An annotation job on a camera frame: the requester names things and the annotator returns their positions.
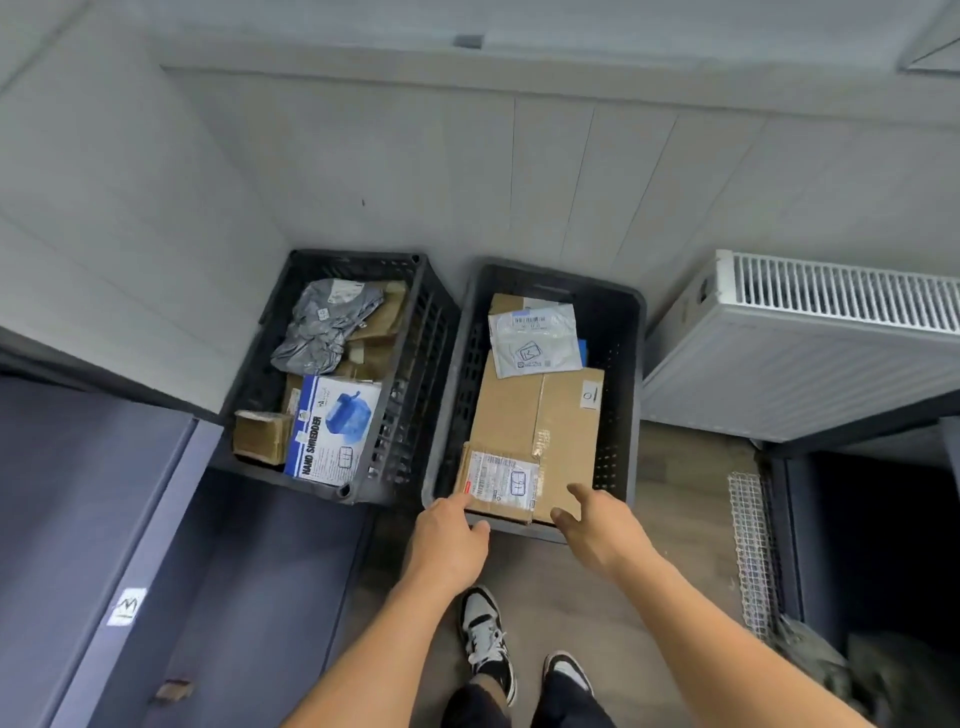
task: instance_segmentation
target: white wall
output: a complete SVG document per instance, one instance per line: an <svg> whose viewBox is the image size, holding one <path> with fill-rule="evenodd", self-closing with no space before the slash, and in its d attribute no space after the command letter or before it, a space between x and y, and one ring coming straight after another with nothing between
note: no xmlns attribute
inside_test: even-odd
<svg viewBox="0 0 960 728"><path fill-rule="evenodd" d="M127 0L154 27L387 48L485 36L486 51L893 70L946 0Z"/></svg>
<svg viewBox="0 0 960 728"><path fill-rule="evenodd" d="M0 326L219 410L287 242L109 9L3 14Z"/></svg>
<svg viewBox="0 0 960 728"><path fill-rule="evenodd" d="M869 121L171 71L298 245L475 255L638 287L708 252L960 276L960 133Z"/></svg>

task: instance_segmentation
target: cardboard package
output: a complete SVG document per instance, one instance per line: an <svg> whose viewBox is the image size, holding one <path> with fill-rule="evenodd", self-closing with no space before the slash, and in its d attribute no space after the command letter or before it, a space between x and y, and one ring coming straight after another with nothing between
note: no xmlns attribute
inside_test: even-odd
<svg viewBox="0 0 960 728"><path fill-rule="evenodd" d="M490 304L490 315L498 316L501 313L522 311L524 308L547 308L558 305L556 301L532 299L529 296L514 296L509 293L494 293Z"/></svg>
<svg viewBox="0 0 960 728"><path fill-rule="evenodd" d="M349 336L348 341L393 341L400 330L407 284L402 280L378 280L373 285L383 288L383 303Z"/></svg>
<svg viewBox="0 0 960 728"><path fill-rule="evenodd" d="M351 482L379 397L375 382L305 376L284 472L336 487Z"/></svg>
<svg viewBox="0 0 960 728"><path fill-rule="evenodd" d="M463 475L469 452L516 453L517 458L529 453L539 470L536 501L526 521L551 523L554 507L579 518L580 503L566 485L593 481L603 377L602 370L582 369L498 379L488 355L456 490L467 489ZM522 521L517 513L502 516L482 499L471 510Z"/></svg>
<svg viewBox="0 0 960 728"><path fill-rule="evenodd" d="M249 409L239 409L235 416L233 452L268 465L282 465L287 456L293 417Z"/></svg>
<svg viewBox="0 0 960 728"><path fill-rule="evenodd" d="M347 341L344 358L333 370L333 376L345 376L360 381L383 381L390 372L390 357L393 353L393 340Z"/></svg>

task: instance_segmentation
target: black plastic crate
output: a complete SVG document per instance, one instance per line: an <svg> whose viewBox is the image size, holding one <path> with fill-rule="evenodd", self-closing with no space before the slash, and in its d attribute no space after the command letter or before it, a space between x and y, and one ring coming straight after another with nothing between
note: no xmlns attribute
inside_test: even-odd
<svg viewBox="0 0 960 728"><path fill-rule="evenodd" d="M230 452L229 434L238 409L281 411L286 374L270 363L283 341L294 304L312 280L404 280L409 292L396 336L389 374L353 480L335 488L283 473L283 466L257 464ZM212 464L275 485L343 503L420 508L420 483L440 413L441 393L453 352L460 308L420 254L293 251L260 318L221 418L227 436Z"/></svg>
<svg viewBox="0 0 960 728"><path fill-rule="evenodd" d="M450 495L456 483L490 351L487 315L494 293L573 304L577 335L587 340L587 364L605 372L593 487L633 505L646 302L639 292L626 286L488 258L477 262L464 299L423 480L424 507L434 498ZM563 540L551 525L484 518L499 530L548 541Z"/></svg>

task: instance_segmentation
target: metal grid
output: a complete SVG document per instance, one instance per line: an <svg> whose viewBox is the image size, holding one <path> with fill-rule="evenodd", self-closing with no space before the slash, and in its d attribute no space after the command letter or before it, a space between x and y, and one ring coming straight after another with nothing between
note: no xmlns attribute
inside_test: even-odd
<svg viewBox="0 0 960 728"><path fill-rule="evenodd" d="M733 268L738 303L960 333L960 279L742 253Z"/></svg>
<svg viewBox="0 0 960 728"><path fill-rule="evenodd" d="M743 620L755 635L771 644L780 609L774 571L773 530L767 520L763 485L759 476L753 473L730 473L727 483L730 486Z"/></svg>

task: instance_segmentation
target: cardboard box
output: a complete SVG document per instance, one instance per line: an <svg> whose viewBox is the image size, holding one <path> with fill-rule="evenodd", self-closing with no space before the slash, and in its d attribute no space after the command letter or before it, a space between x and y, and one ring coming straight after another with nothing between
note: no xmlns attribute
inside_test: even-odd
<svg viewBox="0 0 960 728"><path fill-rule="evenodd" d="M471 511L529 523L539 489L540 464L529 453L464 445L454 493L473 496Z"/></svg>
<svg viewBox="0 0 960 728"><path fill-rule="evenodd" d="M580 502L566 486L593 482L603 375L600 369L543 375L533 446L543 486L534 521L552 523L555 507L580 518Z"/></svg>
<svg viewBox="0 0 960 728"><path fill-rule="evenodd" d="M529 453L536 459L534 521L551 523L554 507L580 516L580 503L566 485L593 481L603 377L602 370L582 369L498 379L492 355L487 357L469 443L474 450ZM483 508L471 510L496 515Z"/></svg>
<svg viewBox="0 0 960 728"><path fill-rule="evenodd" d="M239 409L233 426L233 452L268 465L282 465L294 419L276 412Z"/></svg>
<svg viewBox="0 0 960 728"><path fill-rule="evenodd" d="M543 375L496 378L493 354L487 356L470 440L507 452L533 452Z"/></svg>
<svg viewBox="0 0 960 728"><path fill-rule="evenodd" d="M331 376L305 376L284 472L339 487L351 482L380 385Z"/></svg>
<svg viewBox="0 0 960 728"><path fill-rule="evenodd" d="M390 372L390 357L394 340L347 341L347 350L334 376L345 376L360 381L383 381Z"/></svg>
<svg viewBox="0 0 960 728"><path fill-rule="evenodd" d="M348 341L393 340L400 329L407 284L402 280L378 280L373 285L383 288L383 303L349 336Z"/></svg>
<svg viewBox="0 0 960 728"><path fill-rule="evenodd" d="M524 308L546 308L547 306L559 305L556 301L545 301L544 299L533 299L529 296L514 296L509 293L494 293L490 304L489 314L497 316L501 313L510 313L512 311L522 311Z"/></svg>

